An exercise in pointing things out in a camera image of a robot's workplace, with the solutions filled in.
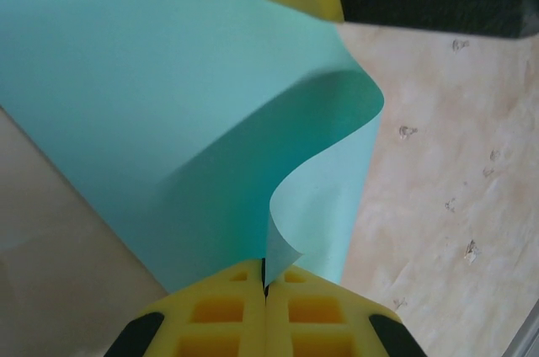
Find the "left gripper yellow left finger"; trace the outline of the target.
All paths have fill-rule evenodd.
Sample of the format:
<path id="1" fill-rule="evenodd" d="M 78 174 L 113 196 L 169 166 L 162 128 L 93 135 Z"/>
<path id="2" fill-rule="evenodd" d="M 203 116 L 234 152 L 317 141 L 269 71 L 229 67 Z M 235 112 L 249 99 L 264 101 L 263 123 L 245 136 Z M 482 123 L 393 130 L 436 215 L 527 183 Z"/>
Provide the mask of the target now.
<path id="1" fill-rule="evenodd" d="M 262 261 L 241 262 L 153 302 L 109 357 L 264 357 Z"/>

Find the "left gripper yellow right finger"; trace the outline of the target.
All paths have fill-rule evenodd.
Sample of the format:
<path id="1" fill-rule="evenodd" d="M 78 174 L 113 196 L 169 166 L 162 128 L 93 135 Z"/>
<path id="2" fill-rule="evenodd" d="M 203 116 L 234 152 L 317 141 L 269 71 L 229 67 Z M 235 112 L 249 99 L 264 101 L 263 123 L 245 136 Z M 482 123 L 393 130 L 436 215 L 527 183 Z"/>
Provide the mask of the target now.
<path id="1" fill-rule="evenodd" d="M 391 309 L 296 266 L 269 286 L 265 357 L 424 357 Z"/>

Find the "teal paper sheet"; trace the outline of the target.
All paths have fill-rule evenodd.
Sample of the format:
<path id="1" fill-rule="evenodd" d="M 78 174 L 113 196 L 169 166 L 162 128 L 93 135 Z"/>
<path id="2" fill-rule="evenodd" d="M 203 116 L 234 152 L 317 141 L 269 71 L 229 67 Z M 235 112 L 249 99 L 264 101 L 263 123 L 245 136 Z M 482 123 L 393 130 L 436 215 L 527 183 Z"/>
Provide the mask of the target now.
<path id="1" fill-rule="evenodd" d="M 0 0 L 0 106 L 167 290 L 344 271 L 384 98 L 265 0 Z"/>

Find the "long aluminium mounting rail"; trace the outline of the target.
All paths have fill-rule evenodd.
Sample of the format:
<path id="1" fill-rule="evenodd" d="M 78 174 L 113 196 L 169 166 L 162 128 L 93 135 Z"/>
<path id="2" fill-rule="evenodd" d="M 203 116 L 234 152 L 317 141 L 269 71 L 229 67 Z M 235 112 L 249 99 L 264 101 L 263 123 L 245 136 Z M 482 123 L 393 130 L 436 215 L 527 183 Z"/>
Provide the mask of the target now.
<path id="1" fill-rule="evenodd" d="M 529 316 L 522 324 L 510 357 L 539 357 L 539 315 Z"/>

